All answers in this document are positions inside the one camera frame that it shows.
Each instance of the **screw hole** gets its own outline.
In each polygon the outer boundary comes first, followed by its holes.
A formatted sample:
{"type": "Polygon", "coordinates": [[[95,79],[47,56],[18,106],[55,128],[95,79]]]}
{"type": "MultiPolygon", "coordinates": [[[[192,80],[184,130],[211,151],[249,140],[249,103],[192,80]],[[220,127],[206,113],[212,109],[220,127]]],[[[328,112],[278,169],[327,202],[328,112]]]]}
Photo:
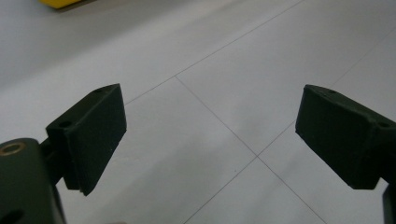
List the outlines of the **screw hole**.
{"type": "Polygon", "coordinates": [[[64,122],[59,124],[59,127],[66,128],[66,127],[70,126],[71,124],[72,124],[71,121],[64,121],[64,122]]]}
{"type": "Polygon", "coordinates": [[[8,145],[0,148],[0,156],[9,156],[9,155],[20,152],[24,148],[25,148],[25,144],[22,142],[11,143],[11,144],[8,144],[8,145]]]}
{"type": "Polygon", "coordinates": [[[22,210],[14,210],[0,219],[0,224],[17,224],[23,217],[22,210]]]}
{"type": "Polygon", "coordinates": [[[388,124],[385,123],[385,122],[378,122],[378,125],[381,126],[381,127],[383,127],[383,128],[388,128],[388,127],[390,127],[390,125],[388,125],[388,124]]]}

